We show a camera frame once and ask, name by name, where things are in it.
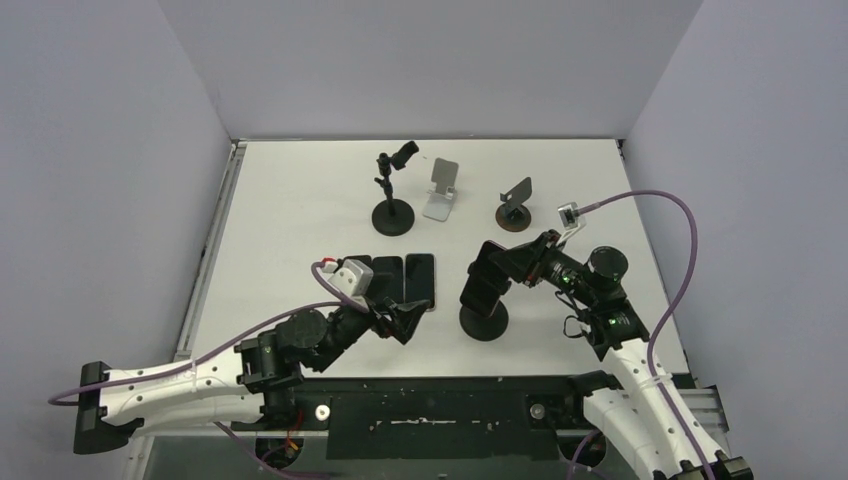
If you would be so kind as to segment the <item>black smartphone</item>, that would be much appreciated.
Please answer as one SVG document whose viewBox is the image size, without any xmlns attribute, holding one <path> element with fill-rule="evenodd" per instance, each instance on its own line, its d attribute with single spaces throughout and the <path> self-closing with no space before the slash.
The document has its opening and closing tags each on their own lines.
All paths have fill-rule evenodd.
<svg viewBox="0 0 848 480">
<path fill-rule="evenodd" d="M 400 256 L 374 257 L 371 264 L 374 277 L 368 295 L 375 303 L 390 299 L 395 303 L 404 300 L 404 262 Z"/>
</svg>

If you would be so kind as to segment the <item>clear-case phone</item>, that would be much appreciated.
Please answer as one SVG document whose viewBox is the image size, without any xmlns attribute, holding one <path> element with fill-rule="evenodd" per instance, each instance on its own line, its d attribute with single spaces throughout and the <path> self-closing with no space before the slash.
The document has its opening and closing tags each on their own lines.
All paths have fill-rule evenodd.
<svg viewBox="0 0 848 480">
<path fill-rule="evenodd" d="M 435 256 L 432 253 L 406 255 L 404 300 L 407 303 L 426 300 L 429 311 L 436 308 Z"/>
</svg>

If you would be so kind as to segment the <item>black pole phone stand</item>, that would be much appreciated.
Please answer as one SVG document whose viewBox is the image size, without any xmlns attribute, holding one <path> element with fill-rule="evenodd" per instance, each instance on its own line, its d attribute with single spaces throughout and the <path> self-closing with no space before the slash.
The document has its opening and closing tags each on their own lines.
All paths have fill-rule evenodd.
<svg viewBox="0 0 848 480">
<path fill-rule="evenodd" d="M 397 152 L 388 155 L 380 153 L 376 159 L 379 176 L 374 181 L 382 188 L 385 199 L 378 203 L 371 215 L 374 229 L 388 237 L 401 236 L 414 225 L 415 213 L 410 204 L 397 199 L 394 195 L 391 173 L 404 169 L 408 161 L 419 152 L 415 141 L 406 142 Z"/>
<path fill-rule="evenodd" d="M 481 342 L 490 342 L 506 332 L 509 324 L 509 313 L 502 297 L 494 313 L 487 318 L 477 315 L 461 305 L 459 311 L 460 326 L 469 337 Z"/>
</svg>

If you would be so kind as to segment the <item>white folding phone stand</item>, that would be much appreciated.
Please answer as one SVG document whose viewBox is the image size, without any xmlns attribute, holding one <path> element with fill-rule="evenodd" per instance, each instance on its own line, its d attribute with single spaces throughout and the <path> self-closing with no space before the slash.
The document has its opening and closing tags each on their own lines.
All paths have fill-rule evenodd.
<svg viewBox="0 0 848 480">
<path fill-rule="evenodd" d="M 428 191 L 428 200 L 423 208 L 424 217 L 438 222 L 446 222 L 453 209 L 456 197 L 456 180 L 459 164 L 443 158 L 436 158 L 431 171 L 432 188 Z"/>
</svg>

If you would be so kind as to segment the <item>red-edged black phone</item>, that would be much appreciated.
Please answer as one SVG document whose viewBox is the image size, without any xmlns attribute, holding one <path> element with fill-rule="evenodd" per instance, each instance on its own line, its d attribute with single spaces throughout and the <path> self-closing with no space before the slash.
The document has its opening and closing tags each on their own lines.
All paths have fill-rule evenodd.
<svg viewBox="0 0 848 480">
<path fill-rule="evenodd" d="M 461 305 L 484 318 L 494 313 L 511 286 L 509 276 L 491 260 L 493 254 L 503 251 L 501 245 L 485 241 L 468 267 L 468 278 L 460 294 Z"/>
</svg>

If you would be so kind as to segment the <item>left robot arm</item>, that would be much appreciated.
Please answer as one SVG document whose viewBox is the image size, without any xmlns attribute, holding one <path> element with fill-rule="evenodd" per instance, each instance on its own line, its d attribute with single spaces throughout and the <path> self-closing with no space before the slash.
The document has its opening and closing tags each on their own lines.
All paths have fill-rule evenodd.
<svg viewBox="0 0 848 480">
<path fill-rule="evenodd" d="M 81 369 L 73 451 L 120 449 L 167 423 L 264 422 L 283 429 L 295 419 L 288 392 L 303 371 L 321 373 L 364 334 L 407 344 L 427 300 L 368 302 L 364 310 L 321 302 L 279 314 L 194 359 L 121 370 L 102 361 Z"/>
</svg>

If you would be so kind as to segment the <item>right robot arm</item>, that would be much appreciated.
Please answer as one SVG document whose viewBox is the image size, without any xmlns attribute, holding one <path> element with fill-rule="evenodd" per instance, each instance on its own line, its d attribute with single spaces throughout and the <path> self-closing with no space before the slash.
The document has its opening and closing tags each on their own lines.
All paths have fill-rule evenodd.
<svg viewBox="0 0 848 480">
<path fill-rule="evenodd" d="M 488 257 L 499 276 L 534 287 L 546 282 L 579 306 L 576 319 L 600 361 L 596 372 L 574 378 L 562 400 L 565 419 L 592 425 L 640 479 L 751 479 L 747 461 L 733 457 L 686 404 L 621 284 L 626 256 L 595 248 L 580 262 L 562 251 L 554 231 Z"/>
</svg>

